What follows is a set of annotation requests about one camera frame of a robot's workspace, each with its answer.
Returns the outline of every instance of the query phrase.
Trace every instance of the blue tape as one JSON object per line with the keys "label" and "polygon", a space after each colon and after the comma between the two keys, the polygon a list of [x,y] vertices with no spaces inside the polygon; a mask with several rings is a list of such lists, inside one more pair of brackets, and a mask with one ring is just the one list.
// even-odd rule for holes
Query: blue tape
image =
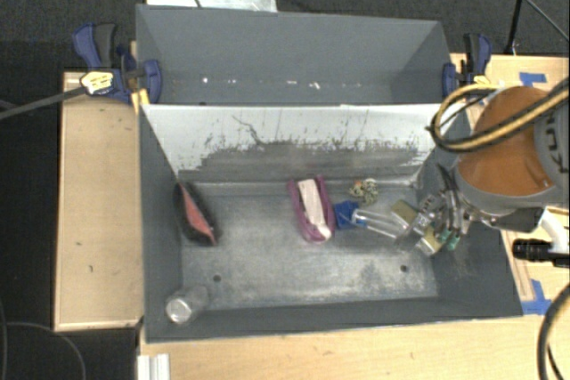
{"label": "blue tape", "polygon": [[543,73],[519,73],[520,81],[523,85],[533,87],[533,83],[546,83],[546,75]]}
{"label": "blue tape", "polygon": [[523,307],[523,313],[524,315],[544,315],[549,309],[552,300],[544,298],[544,293],[542,292],[542,285],[540,281],[531,279],[531,282],[533,284],[534,295],[536,298],[534,301],[524,301],[521,303],[521,306]]}

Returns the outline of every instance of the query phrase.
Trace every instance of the blue clamp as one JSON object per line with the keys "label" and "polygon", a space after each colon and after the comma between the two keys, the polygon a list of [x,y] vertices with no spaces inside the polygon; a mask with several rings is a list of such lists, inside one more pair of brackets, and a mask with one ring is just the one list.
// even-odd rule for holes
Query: blue clamp
{"label": "blue clamp", "polygon": [[149,100],[151,103],[156,103],[159,101],[162,91],[162,74],[159,63],[155,60],[144,62],[144,74],[142,74],[136,68],[136,60],[133,55],[120,45],[115,52],[121,60],[121,69],[113,68],[112,54],[115,29],[114,24],[95,25],[92,22],[87,22],[72,34],[75,52],[85,61],[89,71],[105,69],[113,75],[111,89],[94,95],[103,95],[129,104],[133,91],[128,87],[126,81],[132,77],[145,77]]}
{"label": "blue clamp", "polygon": [[475,83],[475,77],[484,75],[487,64],[491,61],[493,47],[491,40],[483,34],[465,34],[463,36],[467,61],[461,62],[458,74],[455,65],[446,63],[442,74],[442,92],[444,98],[463,85]]}
{"label": "blue clamp", "polygon": [[524,301],[521,303],[521,306],[523,307],[523,313],[524,315],[544,315],[549,309],[552,300],[544,298],[542,285],[539,280],[531,279],[531,282],[533,284],[534,295],[536,297],[534,301]]}

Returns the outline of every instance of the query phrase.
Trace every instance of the wooden board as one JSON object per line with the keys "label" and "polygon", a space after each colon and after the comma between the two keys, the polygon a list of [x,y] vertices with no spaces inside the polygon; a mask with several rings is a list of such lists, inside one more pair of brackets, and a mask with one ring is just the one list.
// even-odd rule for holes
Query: wooden board
{"label": "wooden board", "polygon": [[[80,74],[64,76],[65,90]],[[53,323],[132,327],[143,315],[136,118],[126,104],[63,104]]]}

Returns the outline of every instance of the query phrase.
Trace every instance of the purple object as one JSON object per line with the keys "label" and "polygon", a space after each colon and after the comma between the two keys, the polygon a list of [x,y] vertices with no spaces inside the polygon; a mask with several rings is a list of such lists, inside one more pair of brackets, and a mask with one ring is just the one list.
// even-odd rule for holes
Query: purple object
{"label": "purple object", "polygon": [[[324,183],[324,179],[321,175],[317,175],[314,178],[317,189],[319,190],[319,198],[321,200],[322,212],[324,214],[325,222],[329,227],[330,234],[332,237],[336,229],[335,212],[330,203],[329,194]],[[301,229],[301,235],[308,242],[321,243],[326,241],[327,237],[323,236],[317,227],[309,222],[306,213],[303,200],[299,193],[297,183],[295,181],[287,182],[287,190],[291,196],[291,201],[293,202],[293,208],[295,209],[295,215],[299,221],[299,228]]]}

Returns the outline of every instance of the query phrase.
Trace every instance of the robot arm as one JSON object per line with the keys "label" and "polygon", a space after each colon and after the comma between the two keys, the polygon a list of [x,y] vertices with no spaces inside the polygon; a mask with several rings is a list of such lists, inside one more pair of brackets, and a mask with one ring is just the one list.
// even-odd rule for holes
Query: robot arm
{"label": "robot arm", "polygon": [[449,214],[462,214],[461,222],[454,217],[455,230],[466,232],[473,221],[525,232],[542,226],[552,242],[519,240],[515,256],[568,265],[568,229],[544,210],[568,208],[568,80],[550,93],[524,86],[495,89],[483,88],[492,98],[468,138],[444,138],[441,119],[455,101],[480,92],[481,86],[451,94],[430,127],[438,147],[458,154],[444,177],[445,187],[456,195]]}

